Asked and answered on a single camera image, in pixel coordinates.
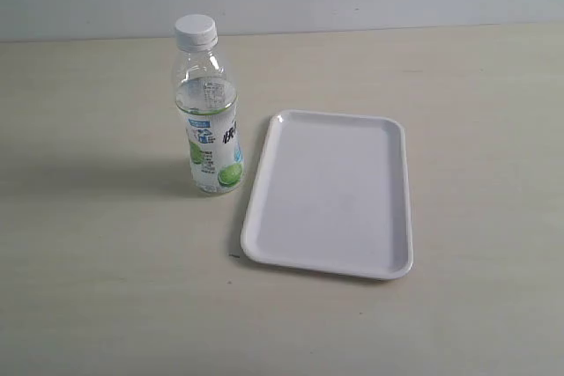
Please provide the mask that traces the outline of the clear plastic drink bottle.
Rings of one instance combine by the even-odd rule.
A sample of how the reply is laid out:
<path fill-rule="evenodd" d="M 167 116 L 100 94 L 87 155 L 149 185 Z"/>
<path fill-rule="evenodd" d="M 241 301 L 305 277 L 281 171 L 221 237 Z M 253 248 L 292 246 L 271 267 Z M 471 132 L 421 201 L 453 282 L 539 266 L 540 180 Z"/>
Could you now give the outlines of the clear plastic drink bottle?
<path fill-rule="evenodd" d="M 192 178 L 214 195 L 237 188 L 245 172 L 230 70 L 217 45 L 180 51 L 173 68 L 174 103 L 189 140 Z"/>

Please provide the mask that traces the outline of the white bottle cap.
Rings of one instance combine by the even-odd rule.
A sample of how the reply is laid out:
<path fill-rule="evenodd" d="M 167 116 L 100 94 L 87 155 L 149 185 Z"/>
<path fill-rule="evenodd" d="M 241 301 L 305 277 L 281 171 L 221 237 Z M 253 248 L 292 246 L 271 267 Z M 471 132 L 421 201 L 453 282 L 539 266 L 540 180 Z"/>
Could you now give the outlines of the white bottle cap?
<path fill-rule="evenodd" d="M 202 14 L 178 18 L 174 23 L 174 35 L 180 50 L 206 50 L 218 41 L 215 20 Z"/>

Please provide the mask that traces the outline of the white rectangular plastic tray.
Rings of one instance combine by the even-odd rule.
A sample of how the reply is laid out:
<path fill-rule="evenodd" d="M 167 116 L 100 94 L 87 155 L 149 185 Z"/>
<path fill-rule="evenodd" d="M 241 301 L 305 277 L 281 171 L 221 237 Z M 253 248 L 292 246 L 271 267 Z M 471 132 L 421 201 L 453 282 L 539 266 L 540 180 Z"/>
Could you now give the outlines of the white rectangular plastic tray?
<path fill-rule="evenodd" d="M 284 110 L 270 121 L 241 229 L 253 262 L 394 280 L 413 265 L 404 128 Z"/>

